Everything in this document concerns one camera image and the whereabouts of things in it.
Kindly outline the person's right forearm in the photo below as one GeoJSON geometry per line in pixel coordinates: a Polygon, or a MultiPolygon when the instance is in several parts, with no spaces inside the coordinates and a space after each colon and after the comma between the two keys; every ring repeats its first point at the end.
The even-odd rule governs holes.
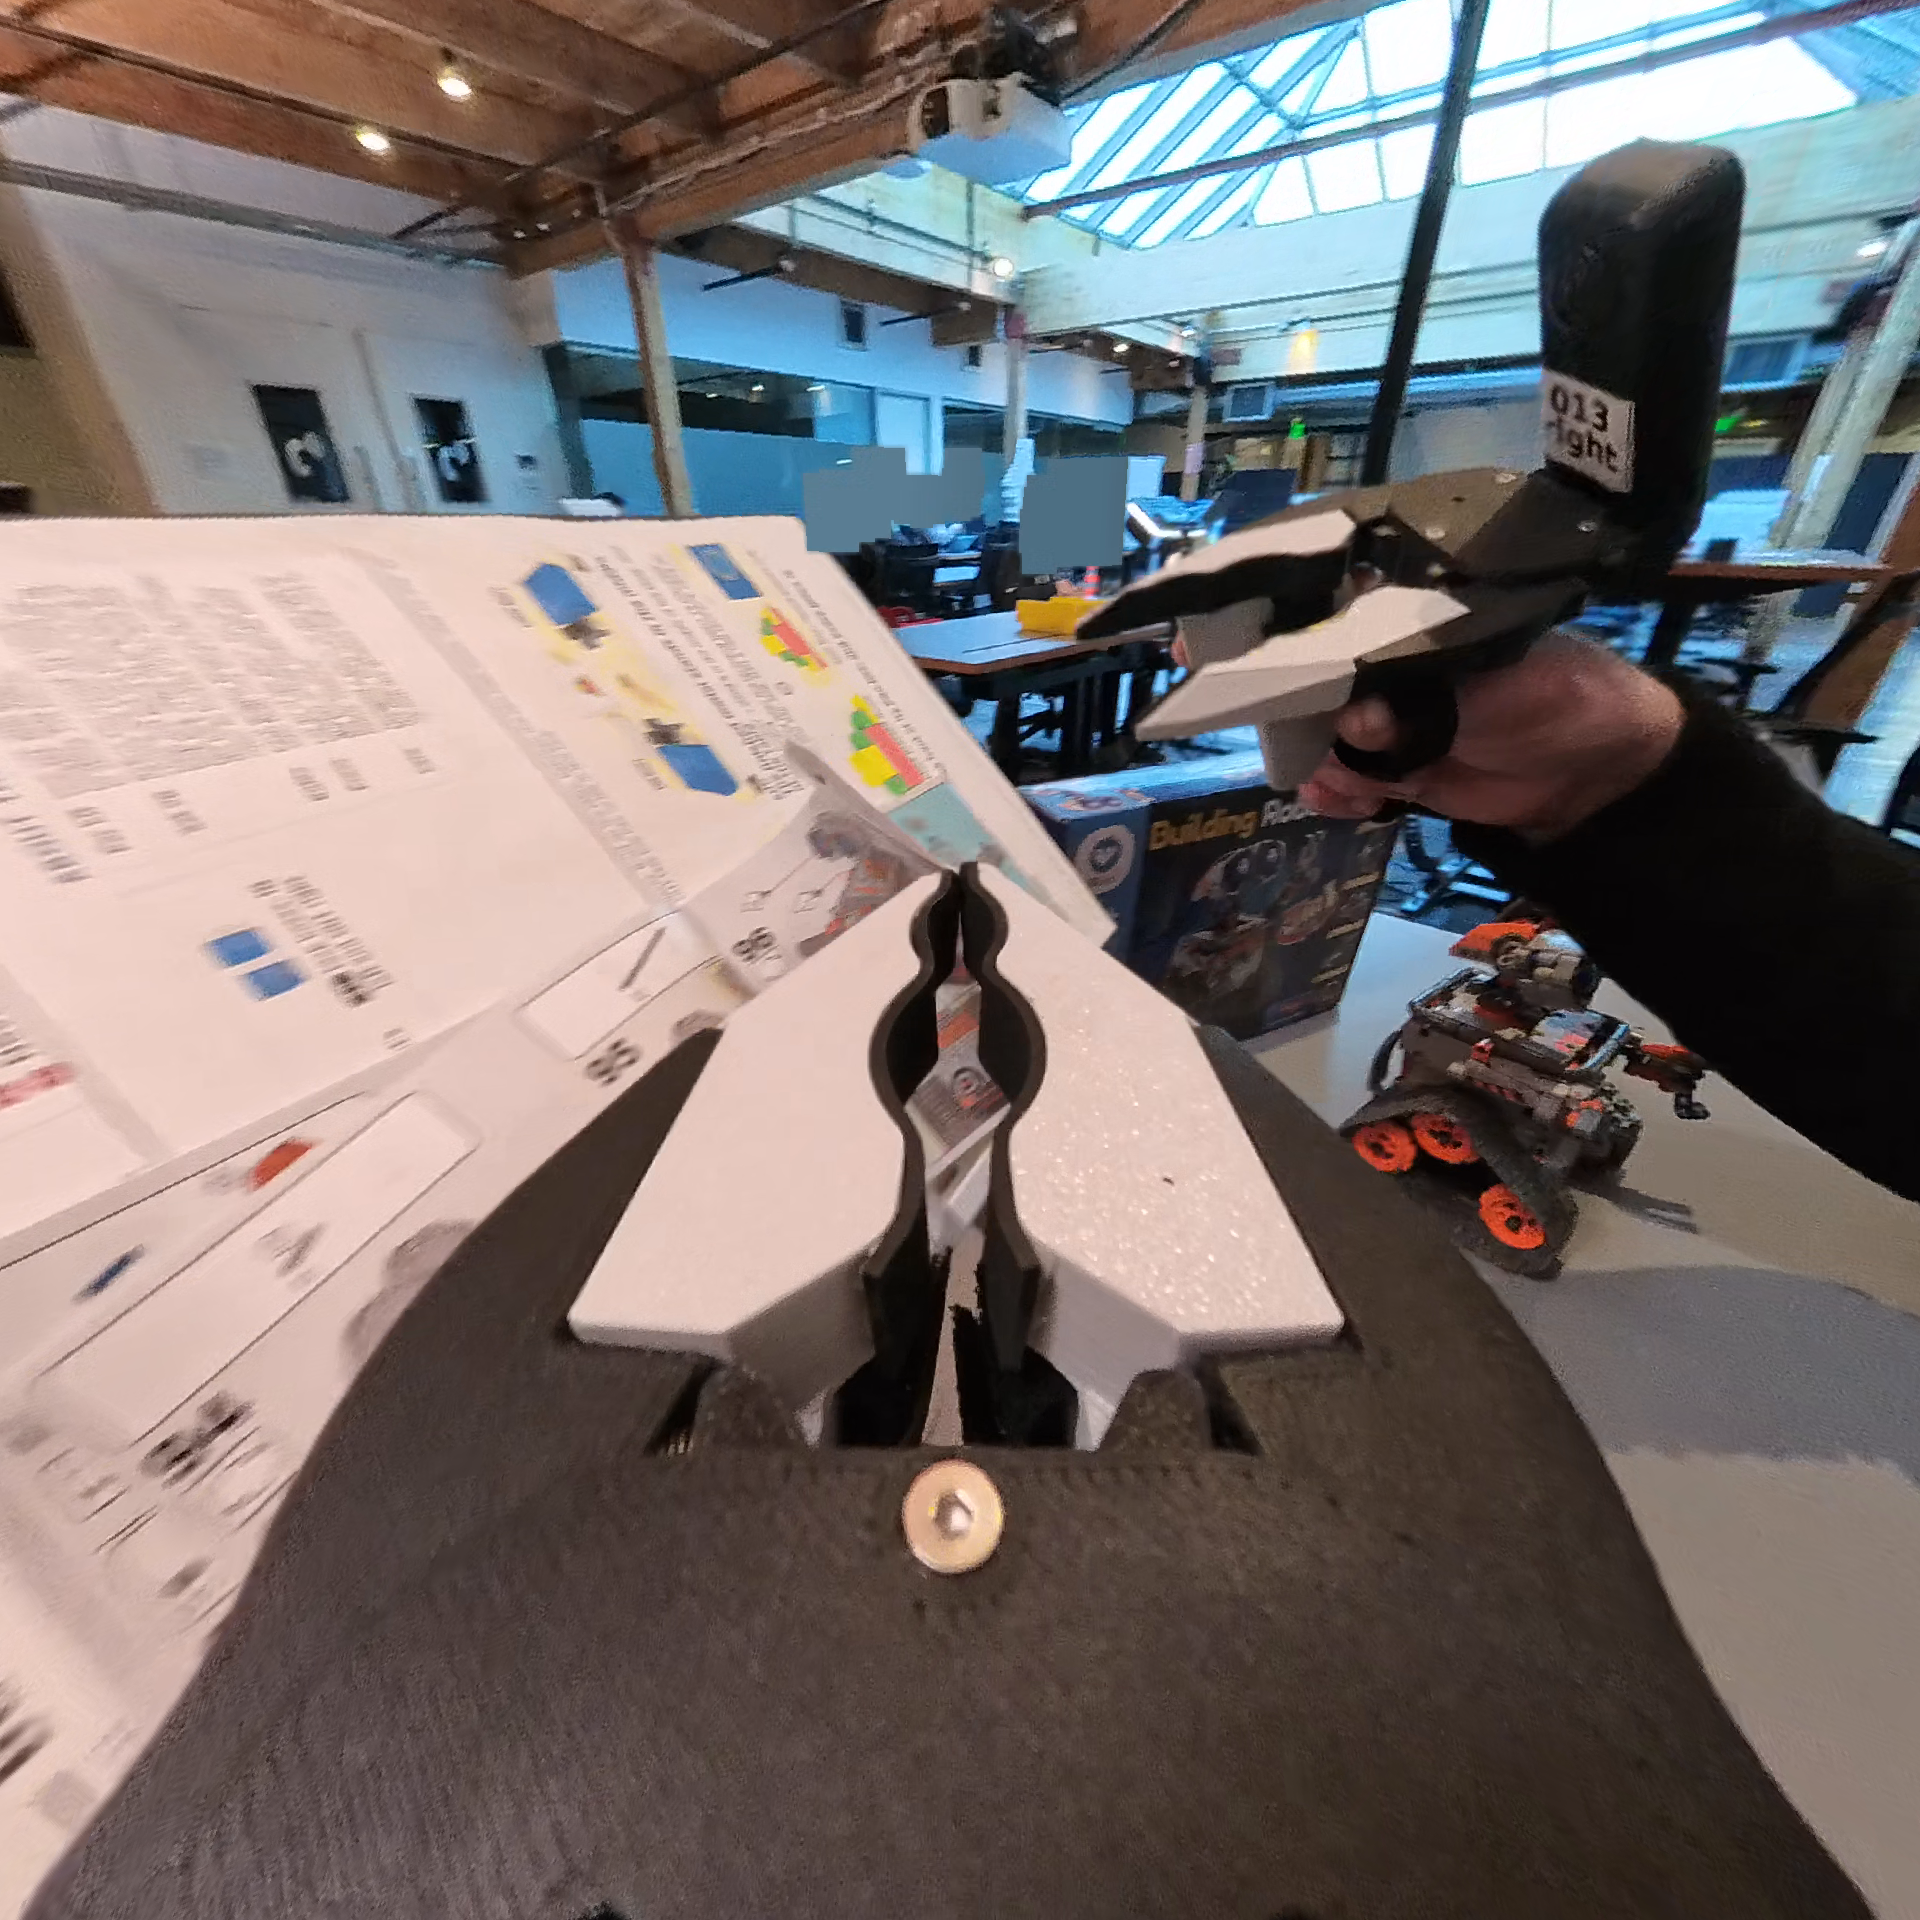
{"type": "Polygon", "coordinates": [[[1667,761],[1552,837],[1456,844],[1766,1115],[1916,1199],[1916,851],[1834,813],[1741,718],[1681,697],[1667,761]]]}

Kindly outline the paper instruction sheet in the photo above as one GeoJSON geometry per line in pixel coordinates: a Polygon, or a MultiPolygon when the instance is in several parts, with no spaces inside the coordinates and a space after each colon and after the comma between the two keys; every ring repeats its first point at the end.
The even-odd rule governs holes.
{"type": "Polygon", "coordinates": [[[5,1916],[461,1239],[969,860],[1112,937],[799,521],[5,529],[5,1916]]]}

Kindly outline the wooden work table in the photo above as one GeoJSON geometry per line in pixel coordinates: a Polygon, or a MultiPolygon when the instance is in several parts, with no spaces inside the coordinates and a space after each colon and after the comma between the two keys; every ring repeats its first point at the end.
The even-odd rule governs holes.
{"type": "Polygon", "coordinates": [[[991,703],[988,750],[1008,782],[1022,782],[1027,700],[1051,712],[1055,779],[1123,772],[1157,761],[1160,750],[1137,739],[1154,689],[1174,666],[1177,627],[1154,621],[1112,636],[1033,636],[1017,610],[916,621],[896,631],[904,654],[936,682],[956,682],[963,708],[991,703]]]}

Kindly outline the white ceiling projector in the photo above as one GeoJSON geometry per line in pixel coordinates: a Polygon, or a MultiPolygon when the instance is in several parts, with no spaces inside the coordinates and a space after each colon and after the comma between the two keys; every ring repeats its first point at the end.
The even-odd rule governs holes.
{"type": "Polygon", "coordinates": [[[1072,144],[1069,111],[1027,79],[943,79],[904,123],[907,157],[991,188],[1058,174],[1072,144]]]}

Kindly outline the black wall poster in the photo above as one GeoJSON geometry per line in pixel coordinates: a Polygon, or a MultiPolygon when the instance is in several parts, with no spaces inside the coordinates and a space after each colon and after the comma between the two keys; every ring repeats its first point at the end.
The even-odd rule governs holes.
{"type": "Polygon", "coordinates": [[[253,401],[293,506],[349,506],[349,476],[325,395],[305,385],[254,381],[253,401]]]}
{"type": "Polygon", "coordinates": [[[425,474],[439,506],[487,506],[489,487],[464,400],[416,395],[425,474]]]}

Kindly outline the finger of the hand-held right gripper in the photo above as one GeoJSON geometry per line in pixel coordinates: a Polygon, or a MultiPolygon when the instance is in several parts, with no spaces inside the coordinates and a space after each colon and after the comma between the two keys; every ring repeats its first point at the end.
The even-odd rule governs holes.
{"type": "Polygon", "coordinates": [[[1206,550],[1189,550],[1116,590],[1078,623],[1080,641],[1174,627],[1183,664],[1223,664],[1267,636],[1301,635],[1346,610],[1364,584],[1357,571],[1357,521],[1310,506],[1206,550]]]}
{"type": "Polygon", "coordinates": [[[1189,644],[1189,677],[1137,722],[1143,743],[1192,739],[1238,726],[1306,722],[1353,700],[1361,664],[1425,641],[1468,617],[1447,590],[1385,584],[1329,617],[1259,641],[1234,658],[1203,661],[1189,644]]]}

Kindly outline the tracked toy robot vehicle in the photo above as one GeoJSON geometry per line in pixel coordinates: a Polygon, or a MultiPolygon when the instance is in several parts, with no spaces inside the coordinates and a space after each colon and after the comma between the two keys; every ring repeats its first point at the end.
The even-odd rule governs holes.
{"type": "Polygon", "coordinates": [[[1593,1006],[1596,963],[1545,912],[1514,904],[1453,948],[1409,1002],[1338,1137],[1450,1223],[1461,1251],[1556,1280],[1579,1194],[1620,1182],[1643,1141],[1625,1077],[1707,1120],[1707,1064],[1593,1006]]]}

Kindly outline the black metal pole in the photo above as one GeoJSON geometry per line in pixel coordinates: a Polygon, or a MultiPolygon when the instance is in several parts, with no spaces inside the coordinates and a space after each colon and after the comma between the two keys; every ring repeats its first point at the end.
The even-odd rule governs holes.
{"type": "Polygon", "coordinates": [[[1453,178],[1461,157],[1461,133],[1469,117],[1469,97],[1478,74],[1484,35],[1494,3],[1461,3],[1453,20],[1453,60],[1444,79],[1444,102],[1428,153],[1425,193],[1414,214],[1412,242],[1406,255],[1400,295],[1377,376],[1377,392],[1369,415],[1360,485],[1382,487],[1391,472],[1391,451],[1406,415],[1412,369],[1421,345],[1428,295],[1433,284],[1437,250],[1444,238],[1447,209],[1453,198],[1453,178]]]}

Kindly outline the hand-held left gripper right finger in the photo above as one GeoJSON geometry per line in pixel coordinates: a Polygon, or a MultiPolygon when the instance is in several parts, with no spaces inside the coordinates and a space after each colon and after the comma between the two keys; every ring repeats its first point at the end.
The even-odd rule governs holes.
{"type": "Polygon", "coordinates": [[[1097,1447],[1143,1375],[1332,1347],[1346,1314],[1206,1032],[995,868],[963,868],[959,941],[1008,1100],[959,1314],[966,1434],[1097,1447]]]}

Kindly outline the person's right hand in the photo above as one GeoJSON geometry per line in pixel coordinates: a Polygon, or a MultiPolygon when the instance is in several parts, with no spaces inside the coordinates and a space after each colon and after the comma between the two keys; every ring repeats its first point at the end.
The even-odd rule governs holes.
{"type": "Polygon", "coordinates": [[[1647,783],[1674,750],[1678,697],[1592,641],[1552,635],[1521,661],[1456,682],[1450,756],[1376,782],[1325,756],[1301,803],[1329,820],[1421,807],[1476,829],[1552,844],[1647,783]]]}

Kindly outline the blue toy box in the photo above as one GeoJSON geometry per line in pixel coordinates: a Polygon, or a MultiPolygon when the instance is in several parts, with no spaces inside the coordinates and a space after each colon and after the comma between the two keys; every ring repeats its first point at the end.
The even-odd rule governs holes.
{"type": "Polygon", "coordinates": [[[1259,747],[1022,797],[1112,916],[1107,953],[1194,1023],[1249,1043],[1338,1006],[1395,824],[1306,809],[1259,747]]]}

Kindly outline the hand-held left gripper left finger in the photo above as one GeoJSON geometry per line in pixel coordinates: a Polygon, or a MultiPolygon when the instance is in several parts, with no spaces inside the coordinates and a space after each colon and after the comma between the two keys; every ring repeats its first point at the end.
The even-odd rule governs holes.
{"type": "Polygon", "coordinates": [[[948,1259],[904,1107],[941,1055],[954,949],[934,873],[730,1020],[570,1311],[576,1339],[751,1372],[792,1413],[824,1406],[840,1444],[922,1438],[948,1259]]]}

